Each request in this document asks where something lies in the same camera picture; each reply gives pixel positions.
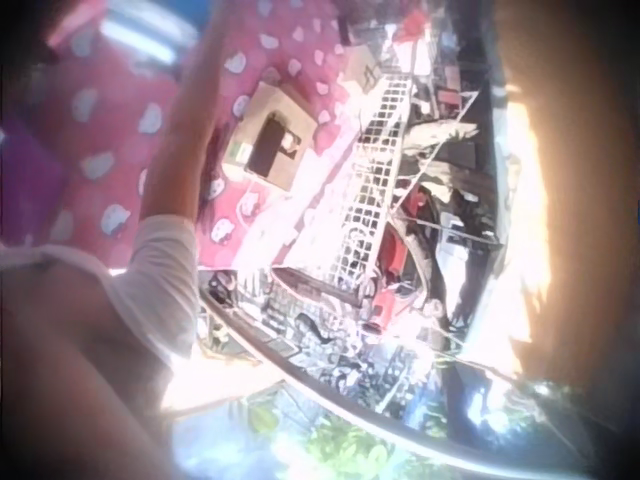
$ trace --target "person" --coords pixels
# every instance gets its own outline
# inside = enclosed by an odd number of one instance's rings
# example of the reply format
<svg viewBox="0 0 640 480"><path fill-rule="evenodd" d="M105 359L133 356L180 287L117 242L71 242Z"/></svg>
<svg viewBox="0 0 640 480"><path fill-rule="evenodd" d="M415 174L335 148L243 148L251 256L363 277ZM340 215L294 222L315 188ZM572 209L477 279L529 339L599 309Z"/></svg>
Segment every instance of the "person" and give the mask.
<svg viewBox="0 0 640 480"><path fill-rule="evenodd" d="M0 251L2 445L19 478L181 476L154 405L195 341L194 224L229 8L214 7L174 101L126 273L66 247Z"/></svg>

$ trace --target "metal grid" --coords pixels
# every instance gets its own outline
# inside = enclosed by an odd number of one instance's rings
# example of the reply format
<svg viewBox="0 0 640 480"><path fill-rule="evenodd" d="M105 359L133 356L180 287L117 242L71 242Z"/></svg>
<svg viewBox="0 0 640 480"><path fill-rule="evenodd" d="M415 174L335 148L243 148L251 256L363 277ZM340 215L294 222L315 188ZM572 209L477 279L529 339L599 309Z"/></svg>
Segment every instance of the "metal grid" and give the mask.
<svg viewBox="0 0 640 480"><path fill-rule="evenodd" d="M325 283L356 292L373 271L402 158L402 138L409 117L411 75L385 75L380 105L361 131L352 155L351 176L339 218L342 232L330 265L304 270Z"/></svg>

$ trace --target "cardboard box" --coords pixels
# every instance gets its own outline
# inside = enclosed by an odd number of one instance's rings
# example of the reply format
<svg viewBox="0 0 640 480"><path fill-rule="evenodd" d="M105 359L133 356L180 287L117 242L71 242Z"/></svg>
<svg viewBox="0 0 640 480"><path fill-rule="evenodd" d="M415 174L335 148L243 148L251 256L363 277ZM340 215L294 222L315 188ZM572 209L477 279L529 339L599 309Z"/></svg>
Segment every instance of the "cardboard box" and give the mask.
<svg viewBox="0 0 640 480"><path fill-rule="evenodd" d="M368 94L382 77L378 62L366 45L345 47L347 66L339 83L350 95Z"/></svg>
<svg viewBox="0 0 640 480"><path fill-rule="evenodd" d="M260 82L229 141L222 169L231 180L249 175L290 191L317 126L297 92Z"/></svg>

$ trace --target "white sleeve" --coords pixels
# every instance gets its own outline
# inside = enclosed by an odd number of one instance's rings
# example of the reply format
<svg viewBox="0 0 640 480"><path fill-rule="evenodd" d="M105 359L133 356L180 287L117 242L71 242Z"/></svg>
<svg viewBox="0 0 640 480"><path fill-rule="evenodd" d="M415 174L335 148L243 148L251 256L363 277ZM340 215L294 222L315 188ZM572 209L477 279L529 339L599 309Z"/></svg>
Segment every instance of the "white sleeve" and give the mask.
<svg viewBox="0 0 640 480"><path fill-rule="evenodd" d="M199 310L195 226L186 218L143 220L129 268L105 284L133 333L170 367L188 357Z"/></svg>

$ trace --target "purple fabric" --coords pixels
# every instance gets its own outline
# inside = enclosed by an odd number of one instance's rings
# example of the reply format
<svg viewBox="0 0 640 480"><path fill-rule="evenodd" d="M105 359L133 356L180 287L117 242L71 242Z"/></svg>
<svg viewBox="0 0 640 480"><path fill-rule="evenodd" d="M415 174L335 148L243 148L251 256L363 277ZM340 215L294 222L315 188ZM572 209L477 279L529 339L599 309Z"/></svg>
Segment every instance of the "purple fabric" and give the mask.
<svg viewBox="0 0 640 480"><path fill-rule="evenodd" d="M7 245L24 245L27 235L36 241L42 236L67 176L21 122L5 117L2 130L6 136L0 144L0 235Z"/></svg>

